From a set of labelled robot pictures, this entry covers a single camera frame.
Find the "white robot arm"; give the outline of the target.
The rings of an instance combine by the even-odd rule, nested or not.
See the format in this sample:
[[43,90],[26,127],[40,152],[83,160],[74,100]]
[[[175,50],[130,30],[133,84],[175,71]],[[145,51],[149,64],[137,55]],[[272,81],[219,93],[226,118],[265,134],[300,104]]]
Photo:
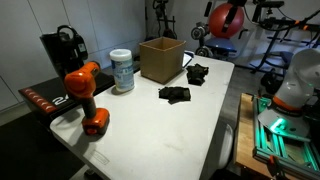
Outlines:
[[258,121],[272,133],[310,142],[303,106],[320,87],[320,50],[304,49],[293,55],[284,80]]

